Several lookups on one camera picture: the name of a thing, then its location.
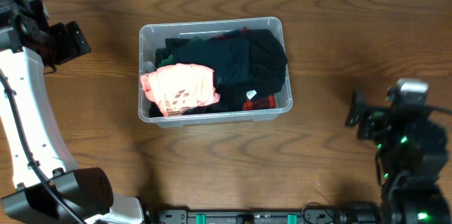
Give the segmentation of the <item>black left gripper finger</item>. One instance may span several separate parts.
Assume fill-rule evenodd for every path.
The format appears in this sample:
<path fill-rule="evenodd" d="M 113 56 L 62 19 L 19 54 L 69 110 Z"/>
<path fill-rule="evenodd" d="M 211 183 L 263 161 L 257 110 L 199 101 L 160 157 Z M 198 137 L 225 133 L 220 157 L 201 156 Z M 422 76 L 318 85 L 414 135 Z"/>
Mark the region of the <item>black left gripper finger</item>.
<path fill-rule="evenodd" d="M 49 28 L 50 35 L 55 42 L 55 60 L 56 64 L 63 64 L 75 59 L 79 52 L 75 41 L 77 22 L 70 22 L 64 25 L 57 23 Z"/>
<path fill-rule="evenodd" d="M 69 35 L 71 36 L 73 46 L 75 48 L 75 54 L 73 56 L 80 57 L 90 53 L 90 45 L 88 44 L 88 41 L 86 40 L 85 35 L 83 34 L 77 22 L 71 21 L 70 23 L 66 24 L 66 27 L 69 31 Z"/>

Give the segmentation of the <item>dark green garment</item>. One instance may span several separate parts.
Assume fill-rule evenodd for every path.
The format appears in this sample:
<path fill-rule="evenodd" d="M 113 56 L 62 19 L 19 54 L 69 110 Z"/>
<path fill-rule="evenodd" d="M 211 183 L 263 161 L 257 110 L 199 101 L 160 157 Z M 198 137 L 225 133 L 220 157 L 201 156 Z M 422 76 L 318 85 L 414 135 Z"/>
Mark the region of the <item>dark green garment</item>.
<path fill-rule="evenodd" d="M 174 53 L 177 48 L 186 46 L 186 45 L 197 45 L 200 42 L 204 42 L 204 40 L 200 37 L 194 37 L 191 39 L 181 39 L 181 38 L 167 38 L 165 40 L 165 47 L 156 49 L 155 51 L 155 64 L 156 67 L 160 68 L 168 65 L 175 64 L 197 64 L 196 61 L 176 61 L 174 59 Z"/>

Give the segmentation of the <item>red plaid flannel garment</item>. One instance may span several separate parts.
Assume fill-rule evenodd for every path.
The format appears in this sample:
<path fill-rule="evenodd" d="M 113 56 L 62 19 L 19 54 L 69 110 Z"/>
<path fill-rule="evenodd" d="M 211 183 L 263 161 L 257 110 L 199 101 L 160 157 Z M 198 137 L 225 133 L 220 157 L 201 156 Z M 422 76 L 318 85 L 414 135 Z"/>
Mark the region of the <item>red plaid flannel garment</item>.
<path fill-rule="evenodd" d="M 245 101 L 243 104 L 243 110 L 242 111 L 251 111 L 251 110 L 264 110 L 264 109 L 272 109 L 276 107 L 276 100 L 275 100 L 275 94 L 259 98 L 257 100 L 254 100 L 252 97 L 255 96 L 256 91 L 249 91 L 246 96 L 248 97 L 248 100 Z"/>

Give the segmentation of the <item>black garment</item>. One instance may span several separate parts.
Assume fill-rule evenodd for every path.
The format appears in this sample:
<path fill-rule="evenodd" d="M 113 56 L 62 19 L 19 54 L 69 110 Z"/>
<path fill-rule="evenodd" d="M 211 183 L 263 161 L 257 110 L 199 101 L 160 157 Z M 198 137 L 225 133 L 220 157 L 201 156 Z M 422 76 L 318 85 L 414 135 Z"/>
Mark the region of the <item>black garment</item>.
<path fill-rule="evenodd" d="M 174 64 L 172 58 L 172 50 L 178 47 L 182 47 L 187 45 L 190 42 L 190 39 L 180 39 L 180 38 L 167 38 L 165 40 L 165 47 L 156 49 L 155 51 L 155 66 L 156 68 L 160 68 L 161 66 L 166 66 L 170 64 Z M 158 106 L 151 102 L 151 108 L 148 111 L 150 117 L 162 117 L 163 114 L 159 110 Z"/>

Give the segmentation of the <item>black shirt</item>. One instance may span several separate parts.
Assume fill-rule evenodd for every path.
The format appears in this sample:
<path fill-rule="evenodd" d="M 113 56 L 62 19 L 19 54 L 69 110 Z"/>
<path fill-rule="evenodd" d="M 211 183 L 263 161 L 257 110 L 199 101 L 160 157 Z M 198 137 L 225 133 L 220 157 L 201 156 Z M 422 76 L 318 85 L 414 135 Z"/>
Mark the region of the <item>black shirt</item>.
<path fill-rule="evenodd" d="M 216 41 L 246 40 L 249 57 L 250 78 L 235 86 L 222 89 L 221 105 L 226 112 L 242 111 L 249 91 L 256 91 L 252 98 L 257 100 L 282 90 L 285 83 L 287 56 L 280 41 L 268 29 L 232 30 L 213 38 Z"/>

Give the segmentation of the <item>pink printed t-shirt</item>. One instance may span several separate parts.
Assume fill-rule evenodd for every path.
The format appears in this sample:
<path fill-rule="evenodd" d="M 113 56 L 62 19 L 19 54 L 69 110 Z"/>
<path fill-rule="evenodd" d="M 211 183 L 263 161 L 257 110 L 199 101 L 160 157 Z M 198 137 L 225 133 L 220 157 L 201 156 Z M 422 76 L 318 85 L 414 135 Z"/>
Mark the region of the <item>pink printed t-shirt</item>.
<path fill-rule="evenodd" d="M 180 116 L 195 107 L 220 101 L 214 70 L 197 64 L 175 64 L 140 76 L 143 92 L 165 117 Z"/>

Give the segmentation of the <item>dark navy shirt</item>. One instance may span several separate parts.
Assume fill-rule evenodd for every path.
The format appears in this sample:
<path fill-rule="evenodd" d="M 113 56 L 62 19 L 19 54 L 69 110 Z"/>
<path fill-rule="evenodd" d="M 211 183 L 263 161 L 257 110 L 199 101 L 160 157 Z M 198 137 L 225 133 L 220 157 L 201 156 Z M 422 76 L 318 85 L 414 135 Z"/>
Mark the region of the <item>dark navy shirt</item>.
<path fill-rule="evenodd" d="M 176 64 L 198 64 L 214 70 L 218 92 L 251 81 L 250 44 L 245 39 L 206 40 L 172 50 Z"/>

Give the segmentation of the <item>clear plastic storage container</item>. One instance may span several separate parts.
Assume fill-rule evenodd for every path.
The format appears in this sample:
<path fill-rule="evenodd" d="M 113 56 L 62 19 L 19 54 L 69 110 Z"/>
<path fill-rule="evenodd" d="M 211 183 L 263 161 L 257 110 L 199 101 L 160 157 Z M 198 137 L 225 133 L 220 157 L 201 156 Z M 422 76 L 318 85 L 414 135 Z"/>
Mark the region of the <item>clear plastic storage container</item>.
<path fill-rule="evenodd" d="M 167 38 L 200 37 L 205 39 L 218 36 L 232 30 L 247 27 L 251 30 L 268 29 L 281 45 L 285 44 L 283 25 L 274 17 L 243 18 L 235 20 L 212 20 L 190 23 L 161 23 L 144 25 L 139 32 L 139 70 L 138 73 L 150 73 L 156 70 L 155 51 L 165 46 Z M 293 105 L 289 73 L 285 73 L 282 90 L 275 94 L 276 108 L 240 112 L 220 112 L 212 114 L 182 115 L 178 117 L 151 117 L 149 109 L 151 101 L 138 87 L 138 117 L 141 121 L 155 124 L 162 128 L 178 127 L 191 124 L 208 124 L 218 122 L 263 121 L 273 120 L 278 115 L 288 112 Z"/>

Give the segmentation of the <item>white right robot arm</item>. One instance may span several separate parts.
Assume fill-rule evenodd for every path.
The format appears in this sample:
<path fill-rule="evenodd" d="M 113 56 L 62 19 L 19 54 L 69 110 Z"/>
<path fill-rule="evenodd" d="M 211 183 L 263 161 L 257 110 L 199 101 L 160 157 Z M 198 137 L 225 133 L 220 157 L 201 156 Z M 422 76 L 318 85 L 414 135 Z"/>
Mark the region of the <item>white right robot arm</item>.
<path fill-rule="evenodd" d="M 451 210 L 437 184 L 449 160 L 446 130 L 430 119 L 449 110 L 412 101 L 390 89 L 391 106 L 371 106 L 354 90 L 345 120 L 359 140 L 376 145 L 374 162 L 381 205 L 354 202 L 341 211 L 341 223 L 450 223 Z"/>

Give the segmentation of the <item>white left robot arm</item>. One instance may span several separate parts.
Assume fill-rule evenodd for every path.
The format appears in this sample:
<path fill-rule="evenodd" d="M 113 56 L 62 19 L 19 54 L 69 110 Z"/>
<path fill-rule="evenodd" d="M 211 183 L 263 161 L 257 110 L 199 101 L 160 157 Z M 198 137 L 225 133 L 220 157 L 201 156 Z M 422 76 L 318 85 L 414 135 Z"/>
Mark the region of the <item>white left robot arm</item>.
<path fill-rule="evenodd" d="M 79 168 L 64 143 L 44 76 L 90 46 L 76 22 L 48 19 L 42 0 L 1 0 L 1 122 L 16 188 L 4 212 L 22 223 L 147 223 L 138 198 L 115 193 L 102 169 Z"/>

